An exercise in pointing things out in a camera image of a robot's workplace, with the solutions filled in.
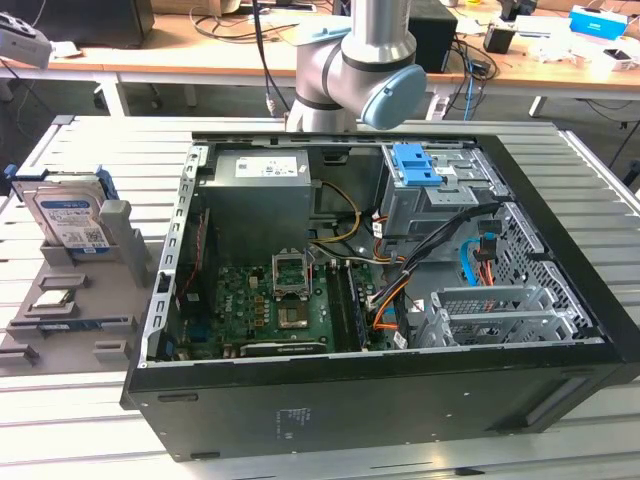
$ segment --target wooden desk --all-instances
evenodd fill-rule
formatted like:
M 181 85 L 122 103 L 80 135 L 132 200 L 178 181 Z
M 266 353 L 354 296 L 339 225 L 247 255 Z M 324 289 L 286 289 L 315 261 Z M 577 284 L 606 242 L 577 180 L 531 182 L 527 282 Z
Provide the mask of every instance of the wooden desk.
M 457 12 L 452 10 L 452 13 L 458 17 L 477 19 L 480 24 L 488 24 L 496 17 L 499 9 L 497 1 L 485 0 L 475 7 L 461 6 Z M 535 15 L 566 17 L 568 14 L 536 10 Z M 484 51 L 484 36 L 460 38 Z M 490 54 L 497 63 L 500 74 L 486 85 L 485 93 L 540 95 L 530 110 L 534 117 L 539 114 L 546 97 L 640 100 L 639 70 L 599 74 L 582 58 L 578 58 L 575 64 L 569 60 L 541 63 L 529 54 L 529 47 L 536 41 L 534 38 L 515 35 L 507 54 Z M 472 55 L 474 58 L 481 57 L 476 52 L 472 52 Z M 462 61 L 457 55 L 452 55 L 448 67 L 453 75 L 462 75 Z
M 485 0 L 479 6 L 457 9 L 457 15 L 477 18 L 486 24 L 499 10 L 495 0 Z M 566 15 L 566 13 L 538 10 L 537 15 Z M 322 21 L 320 15 L 310 19 Z M 268 28 L 268 17 L 263 18 Z M 203 27 L 212 26 L 204 23 Z M 245 23 L 233 29 L 221 29 L 218 33 L 241 34 L 252 31 Z M 293 31 L 273 36 L 265 45 L 267 63 L 279 85 L 295 85 L 295 47 Z M 470 45 L 482 48 L 482 37 L 464 38 Z M 490 81 L 486 93 L 501 95 L 538 95 L 530 113 L 539 112 L 546 97 L 594 98 L 615 100 L 640 100 L 640 74 L 637 70 L 614 72 L 605 77 L 596 76 L 584 62 L 577 65 L 569 61 L 542 64 L 528 54 L 534 39 L 515 36 L 510 52 L 492 55 L 500 68 L 500 74 Z M 24 78 L 95 81 L 102 85 L 107 106 L 112 115 L 128 115 L 122 84 L 175 83 L 186 85 L 189 104 L 195 104 L 192 85 L 264 85 L 264 73 L 254 43 L 239 45 L 213 40 L 197 33 L 186 15 L 158 15 L 154 30 L 140 50 L 115 50 L 110 48 L 84 48 L 83 57 L 54 60 L 48 70 L 42 71 L 13 63 Z M 0 68 L 0 77 L 10 77 Z M 429 74 L 428 91 L 434 96 L 429 105 L 427 119 L 443 118 L 450 97 L 464 80 L 462 62 L 452 55 L 447 72 Z

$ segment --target black cable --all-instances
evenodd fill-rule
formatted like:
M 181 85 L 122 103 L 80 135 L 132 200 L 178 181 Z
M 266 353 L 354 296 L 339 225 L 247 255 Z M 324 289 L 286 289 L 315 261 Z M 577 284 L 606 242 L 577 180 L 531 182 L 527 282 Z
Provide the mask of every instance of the black cable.
M 332 225 L 332 228 L 331 228 L 331 229 L 333 230 L 333 235 L 334 235 L 334 236 L 339 237 L 340 235 L 342 235 L 342 234 L 338 231 L 338 225 L 337 225 L 337 224 Z M 343 246 L 343 247 L 344 247 L 344 248 L 349 252 L 349 254 L 350 254 L 351 256 L 354 256 L 354 257 L 359 257 L 359 256 L 360 256 L 360 255 L 358 255 L 358 252 L 356 252 L 356 251 L 353 249 L 353 247 L 352 247 L 351 245 L 349 245 L 349 243 L 347 243 L 347 241 L 346 241 L 346 240 L 340 240 L 339 242 L 336 242 L 336 243 L 338 243 L 339 245 L 342 245 L 342 246 Z
M 593 103 L 594 105 L 598 105 L 599 107 L 602 107 L 602 108 L 604 108 L 604 109 L 606 109 L 606 110 L 622 110 L 622 109 L 624 109 L 624 108 L 627 108 L 627 107 L 628 107 L 629 105 L 631 105 L 631 103 L 632 103 L 632 101 L 631 101 L 631 100 L 629 100 L 629 101 L 628 101 L 628 102 L 626 102 L 624 105 L 618 105 L 618 106 L 615 106 L 615 107 L 610 107 L 610 106 L 608 106 L 608 105 L 603 105 L 603 104 L 601 104 L 601 103 L 598 103 L 598 102 L 596 102 L 595 100 L 587 100 L 587 99 L 585 99 L 585 101 L 587 101 L 587 102 L 591 102 L 591 103 Z
M 258 52 L 260 53 L 260 59 L 262 60 L 262 67 L 264 68 L 265 76 L 271 82 L 271 85 L 273 85 L 273 89 L 278 94 L 280 101 L 282 102 L 282 104 L 284 105 L 285 109 L 288 112 L 290 110 L 289 104 L 284 99 L 284 96 L 282 95 L 282 92 L 278 88 L 278 85 L 276 85 L 276 82 L 273 80 L 273 77 L 271 76 L 271 72 L 269 72 L 269 67 L 267 66 L 267 59 L 264 55 L 264 44 L 263 44 L 263 38 L 262 38 L 262 26 L 260 25 L 260 8 L 258 7 L 258 0 L 251 0 L 251 6 L 253 7 L 253 20 L 256 26 L 256 40 L 258 44 Z
M 213 27 L 213 30 L 211 32 L 208 32 L 206 30 L 204 30 L 203 28 L 200 27 L 200 24 L 202 22 L 204 22 L 205 20 L 210 20 L 213 19 L 214 21 L 216 21 L 215 17 L 212 17 L 211 15 L 206 15 L 202 18 L 199 18 L 198 20 L 195 20 L 193 22 L 194 27 L 196 28 L 196 31 L 200 34 L 200 35 L 204 35 L 205 37 L 209 37 L 209 38 L 213 38 L 214 40 L 238 40 L 238 42 L 234 42 L 234 43 L 240 43 L 240 40 L 246 40 L 246 42 L 242 42 L 242 43 L 254 43 L 256 41 L 256 34 L 255 32 L 251 32 L 251 33 L 244 33 L 242 35 L 219 35 L 217 33 L 214 33 L 219 27 L 233 27 L 236 25 L 239 25 L 241 23 L 244 23 L 248 20 L 242 20 L 241 22 L 238 23 L 234 23 L 233 25 L 222 25 L 220 22 L 216 21 L 216 26 Z M 269 32 L 273 32 L 273 31 L 277 31 L 277 30 L 281 30 L 283 28 L 292 28 L 292 27 L 297 27 L 299 24 L 298 23 L 291 23 L 288 25 L 280 25 L 278 27 L 272 27 L 272 28 L 268 28 L 267 30 L 263 30 L 262 34 L 264 35 L 265 33 L 269 33 Z
M 469 73 L 469 71 L 467 70 L 467 61 L 466 61 L 466 56 L 464 52 L 457 49 L 452 49 L 451 51 L 457 53 L 458 55 L 460 55 L 460 58 L 462 58 L 462 64 L 464 66 L 464 78 L 462 80 L 462 83 L 460 83 L 460 86 L 456 90 L 456 93 L 453 95 L 453 99 L 451 99 L 451 101 L 449 102 L 449 105 L 447 106 L 447 109 L 444 112 L 443 118 L 446 117 L 449 114 L 449 111 L 453 108 L 453 104 L 458 99 L 458 95 L 460 95 L 460 92 L 464 88 L 464 84 L 467 83 L 467 79 L 468 79 L 467 74 Z
M 482 54 L 484 57 L 486 57 L 490 63 L 491 63 L 491 67 L 489 67 L 489 70 L 483 74 L 479 74 L 477 73 L 477 69 L 475 71 L 470 71 L 468 65 L 473 61 L 473 59 L 471 58 L 471 56 L 469 55 L 469 49 L 475 50 L 477 52 L 479 52 L 480 54 Z M 484 100 L 486 99 L 486 95 L 484 95 L 482 92 L 484 90 L 484 87 L 486 86 L 487 82 L 493 78 L 496 77 L 496 75 L 498 75 L 498 73 L 500 72 L 500 69 L 498 68 L 498 65 L 496 64 L 495 60 L 493 60 L 493 58 L 491 58 L 488 54 L 486 54 L 485 52 L 483 52 L 482 50 L 474 47 L 473 45 L 469 45 L 467 42 L 458 39 L 457 37 L 454 39 L 453 41 L 453 45 L 451 47 L 451 51 L 457 53 L 458 55 L 460 55 L 460 58 L 462 59 L 462 65 L 464 67 L 464 79 L 462 81 L 462 83 L 460 83 L 460 86 L 456 89 L 453 98 L 451 99 L 451 101 L 449 102 L 449 105 L 447 106 L 447 109 L 444 113 L 444 116 L 446 116 L 452 109 L 453 110 L 461 110 L 464 111 L 466 108 L 461 108 L 461 107 L 457 107 L 455 105 L 456 100 L 458 99 L 460 93 L 462 92 L 462 89 L 464 88 L 464 86 L 467 84 L 467 82 L 470 80 L 471 77 L 473 77 L 474 80 L 477 80 L 481 83 L 480 85 L 480 95 L 478 95 L 477 100 L 475 105 L 471 105 L 469 112 L 471 112 L 471 115 L 469 116 L 469 119 L 472 119 L 478 109 L 478 107 L 480 106 L 480 104 L 482 104 L 482 102 L 484 102 Z M 472 92 L 469 92 L 469 87 L 470 85 L 467 87 L 467 93 L 465 94 L 465 100 L 467 100 L 469 98 L 469 95 L 472 94 Z
M 390 284 L 383 287 L 378 293 L 373 296 L 373 301 L 379 301 L 385 298 L 389 293 L 395 291 L 403 282 L 405 282 L 413 271 L 418 267 L 420 262 L 431 254 L 433 250 L 438 248 L 443 243 L 451 239 L 455 232 L 465 222 L 471 220 L 474 217 L 495 214 L 501 207 L 502 202 L 486 203 L 484 205 L 478 205 L 477 207 L 471 207 L 464 210 L 453 217 L 447 222 L 443 223 L 435 231 L 429 234 L 424 240 L 422 240 L 409 255 L 406 256 L 405 261 L 400 266 L 400 273 L 396 279 Z
M 16 80 L 18 80 L 18 82 L 20 82 L 20 84 L 22 86 L 24 86 L 31 95 L 33 95 L 33 98 L 35 98 L 36 100 L 38 100 L 38 102 L 40 103 L 40 105 L 42 105 L 44 107 L 44 109 L 52 116 L 55 117 L 56 114 L 53 113 L 53 110 L 51 110 L 49 108 L 49 105 L 46 104 L 46 102 L 44 100 L 42 100 L 40 98 L 40 96 L 38 94 L 36 94 L 36 92 L 33 91 L 33 89 L 27 84 L 27 82 L 25 82 L 24 80 L 22 80 L 22 78 L 20 78 L 18 76 L 18 74 L 13 70 L 13 68 L 11 68 L 7 62 L 5 62 L 2 58 L 0 58 L 0 62 L 2 62 L 2 65 L 4 65 L 4 68 L 6 68 L 7 70 L 9 70 L 9 72 L 11 73 L 11 75 L 13 75 Z
M 616 160 L 618 160 L 618 157 L 622 153 L 622 150 L 624 150 L 624 147 L 627 145 L 627 143 L 629 143 L 629 140 L 631 140 L 631 137 L 633 137 L 633 134 L 636 133 L 636 130 L 638 129 L 639 126 L 640 126 L 640 120 L 638 120 L 636 122 L 634 127 L 629 132 L 629 135 L 627 135 L 627 138 L 624 139 L 624 141 L 622 142 L 622 144 L 618 148 L 618 151 L 616 152 L 616 154 L 611 159 L 611 162 L 609 162 L 609 169 L 611 169 L 611 167 L 613 167 L 613 164 L 616 163 Z
M 608 115 L 605 115 L 604 113 L 602 113 L 600 110 L 598 110 L 596 107 L 594 107 L 593 105 L 591 105 L 591 100 L 585 100 L 585 103 L 587 104 L 587 106 L 593 110 L 594 112 L 596 112 L 598 115 L 600 115 L 602 118 L 606 118 L 607 120 L 609 120 L 610 122 L 615 122 L 615 123 L 630 123 L 630 122 L 637 122 L 640 119 L 631 119 L 631 120 L 624 120 L 624 119 L 616 119 L 616 118 L 611 118 Z

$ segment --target label on case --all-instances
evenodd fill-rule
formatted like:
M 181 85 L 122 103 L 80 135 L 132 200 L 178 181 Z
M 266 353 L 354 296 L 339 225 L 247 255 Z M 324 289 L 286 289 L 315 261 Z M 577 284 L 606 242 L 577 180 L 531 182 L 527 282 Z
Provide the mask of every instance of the label on case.
M 236 160 L 236 178 L 297 176 L 296 157 L 240 157 Z
M 393 343 L 395 343 L 400 350 L 406 350 L 409 342 L 396 330 L 396 333 L 393 334 Z

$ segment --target metal workbench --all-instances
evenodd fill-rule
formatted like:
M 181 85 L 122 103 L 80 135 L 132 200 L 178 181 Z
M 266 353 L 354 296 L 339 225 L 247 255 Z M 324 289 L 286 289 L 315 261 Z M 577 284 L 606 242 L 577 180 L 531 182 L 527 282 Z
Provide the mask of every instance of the metal workbench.
M 103 164 L 133 206 L 133 226 L 147 241 L 161 242 L 191 132 L 281 129 L 257 119 L 82 117 L 51 126 L 25 164 Z M 640 323 L 640 202 L 574 135 L 549 123 L 409 122 L 398 130 L 417 129 L 497 134 Z M 15 197 L 6 200 L 0 336 L 40 267 L 41 239 L 27 209 Z M 492 479 L 588 480 L 640 472 L 638 381 L 597 393 L 542 434 L 177 464 L 138 412 L 120 408 L 124 377 L 0 379 L 0 477 L 399 480 L 450 478 L 472 468 Z

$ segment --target yellow wire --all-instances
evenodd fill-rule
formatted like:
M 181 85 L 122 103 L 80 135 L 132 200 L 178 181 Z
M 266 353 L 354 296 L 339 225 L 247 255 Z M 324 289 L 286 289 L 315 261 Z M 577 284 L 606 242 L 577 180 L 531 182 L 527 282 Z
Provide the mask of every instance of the yellow wire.
M 331 187 L 336 192 L 338 192 L 342 198 L 344 198 L 347 202 L 349 202 L 349 204 L 353 208 L 353 213 L 355 213 L 355 215 L 356 215 L 356 221 L 353 223 L 353 227 L 351 228 L 351 230 L 348 231 L 347 233 L 343 234 L 343 235 L 339 235 L 337 237 L 318 238 L 315 241 L 318 242 L 318 243 L 334 243 L 334 242 L 339 242 L 341 240 L 345 240 L 345 239 L 351 237 L 352 235 L 355 235 L 355 233 L 358 231 L 358 227 L 360 227 L 360 215 L 361 215 L 361 212 L 360 212 L 360 210 L 358 210 L 358 206 L 351 199 L 351 197 L 349 195 L 344 193 L 344 191 L 340 190 L 333 183 L 323 181 L 322 184 Z

